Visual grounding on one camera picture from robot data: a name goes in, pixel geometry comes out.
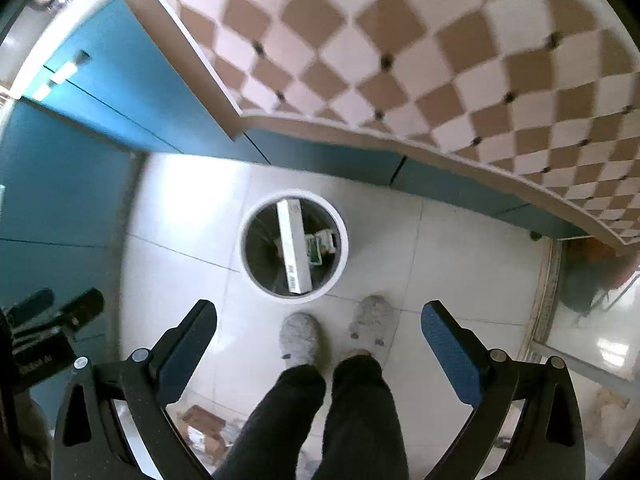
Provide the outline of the white round trash bin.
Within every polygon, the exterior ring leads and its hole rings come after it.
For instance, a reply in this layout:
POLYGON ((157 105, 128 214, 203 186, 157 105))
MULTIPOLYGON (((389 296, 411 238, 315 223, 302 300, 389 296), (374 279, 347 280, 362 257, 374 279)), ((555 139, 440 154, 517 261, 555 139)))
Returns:
POLYGON ((349 256, 345 221, 325 198, 300 188, 266 196, 245 215, 238 239, 248 284, 280 304, 306 304, 329 292, 349 256))

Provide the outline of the blue kitchen cabinet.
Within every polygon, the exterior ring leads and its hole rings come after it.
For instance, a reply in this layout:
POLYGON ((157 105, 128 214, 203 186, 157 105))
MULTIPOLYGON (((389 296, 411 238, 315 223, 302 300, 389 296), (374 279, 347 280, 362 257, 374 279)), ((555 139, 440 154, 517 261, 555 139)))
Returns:
POLYGON ((522 356, 548 242, 524 230, 401 192, 395 153, 253 131, 227 139, 201 126, 203 155, 186 155, 106 106, 90 122, 15 102, 1 131, 1 302, 50 288, 65 304, 89 288, 104 312, 78 337, 98 361, 149 346, 199 299, 219 328, 189 387, 191 401, 246 415, 280 372, 283 304, 241 272, 244 214, 268 194, 303 188, 343 216, 346 269, 309 305, 339 344, 365 296, 400 312, 384 375, 407 406, 420 386, 446 392, 420 333, 440 300, 488 347, 522 356))

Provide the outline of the brown cardboard box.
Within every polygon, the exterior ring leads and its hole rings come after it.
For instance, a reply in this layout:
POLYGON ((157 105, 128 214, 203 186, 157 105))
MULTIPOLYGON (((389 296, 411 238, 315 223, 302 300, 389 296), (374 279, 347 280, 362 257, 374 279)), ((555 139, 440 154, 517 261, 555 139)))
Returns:
POLYGON ((177 418, 180 436, 191 451, 210 466, 216 466, 227 452, 228 445, 222 436, 226 426, 224 419, 198 404, 190 406, 177 418))

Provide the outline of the left black trouser leg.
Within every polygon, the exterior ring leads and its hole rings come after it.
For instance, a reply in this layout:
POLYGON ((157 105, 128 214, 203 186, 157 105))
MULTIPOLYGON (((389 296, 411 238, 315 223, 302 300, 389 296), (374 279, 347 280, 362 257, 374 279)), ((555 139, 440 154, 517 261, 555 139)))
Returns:
POLYGON ((311 365, 281 373, 245 422, 215 479, 294 479, 300 449, 326 395, 311 365))

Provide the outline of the black trouser leg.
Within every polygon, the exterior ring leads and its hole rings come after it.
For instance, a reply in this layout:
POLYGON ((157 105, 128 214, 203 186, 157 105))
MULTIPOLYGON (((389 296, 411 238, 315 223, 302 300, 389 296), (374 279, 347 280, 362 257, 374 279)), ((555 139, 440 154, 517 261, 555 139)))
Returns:
POLYGON ((380 363, 355 354, 333 373, 316 479, 407 479, 404 438, 380 363))
POLYGON ((326 395, 311 365, 281 373, 245 422, 215 479, 294 479, 300 449, 326 395))

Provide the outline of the right black trouser leg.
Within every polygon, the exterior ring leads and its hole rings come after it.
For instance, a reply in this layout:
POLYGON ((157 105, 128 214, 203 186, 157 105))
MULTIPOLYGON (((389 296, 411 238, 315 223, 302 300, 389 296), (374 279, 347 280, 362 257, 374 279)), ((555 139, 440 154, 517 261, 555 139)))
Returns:
POLYGON ((333 373, 316 479, 407 479, 404 438, 380 363, 355 354, 333 373))

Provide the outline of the right grey slipper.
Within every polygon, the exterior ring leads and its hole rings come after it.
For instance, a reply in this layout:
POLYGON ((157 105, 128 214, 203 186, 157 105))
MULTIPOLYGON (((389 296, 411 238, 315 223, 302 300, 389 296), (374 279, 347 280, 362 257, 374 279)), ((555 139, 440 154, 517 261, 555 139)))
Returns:
POLYGON ((356 307, 348 328, 346 352, 367 351, 384 365, 399 321, 399 311, 382 296, 367 296, 356 307))

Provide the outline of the grey slipper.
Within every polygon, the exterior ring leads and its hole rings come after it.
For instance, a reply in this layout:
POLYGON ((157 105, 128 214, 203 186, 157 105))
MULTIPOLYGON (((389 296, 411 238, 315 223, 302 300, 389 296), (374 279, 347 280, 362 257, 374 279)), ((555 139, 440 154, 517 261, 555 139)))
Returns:
POLYGON ((319 323, 308 313, 292 313, 282 322, 279 346, 286 368, 317 367, 322 355, 319 323))
POLYGON ((367 296, 356 307, 348 328, 346 352, 367 351, 384 365, 399 321, 399 311, 382 296, 367 296))

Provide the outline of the left grey slipper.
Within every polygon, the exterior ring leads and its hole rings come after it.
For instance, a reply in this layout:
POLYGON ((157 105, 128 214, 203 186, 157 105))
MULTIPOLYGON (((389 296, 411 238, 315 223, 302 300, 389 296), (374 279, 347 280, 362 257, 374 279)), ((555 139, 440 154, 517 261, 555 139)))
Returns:
POLYGON ((317 367, 322 355, 319 323, 308 313, 292 313, 282 322, 279 346, 286 368, 317 367))

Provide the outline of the long white box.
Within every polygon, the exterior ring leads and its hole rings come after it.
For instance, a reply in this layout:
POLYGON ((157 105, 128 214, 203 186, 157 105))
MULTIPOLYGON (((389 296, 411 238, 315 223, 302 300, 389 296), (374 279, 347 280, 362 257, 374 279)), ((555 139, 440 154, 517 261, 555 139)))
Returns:
POLYGON ((295 295, 308 294, 312 283, 299 199, 279 200, 277 212, 288 290, 295 295))

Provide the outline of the green white packet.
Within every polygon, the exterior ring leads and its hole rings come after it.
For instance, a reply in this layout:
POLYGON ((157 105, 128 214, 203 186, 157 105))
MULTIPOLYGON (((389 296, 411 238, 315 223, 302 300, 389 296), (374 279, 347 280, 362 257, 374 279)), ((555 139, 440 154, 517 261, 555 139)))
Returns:
POLYGON ((306 234, 307 257, 311 266, 322 266, 323 257, 337 252, 337 235, 332 229, 306 234))

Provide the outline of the checkered table mat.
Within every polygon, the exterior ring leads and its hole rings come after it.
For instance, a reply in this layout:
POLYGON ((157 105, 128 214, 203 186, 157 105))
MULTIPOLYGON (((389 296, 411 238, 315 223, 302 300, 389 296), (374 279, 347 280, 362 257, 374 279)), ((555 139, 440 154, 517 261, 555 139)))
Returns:
POLYGON ((639 29, 615 0, 125 0, 229 136, 388 148, 639 245, 639 29))

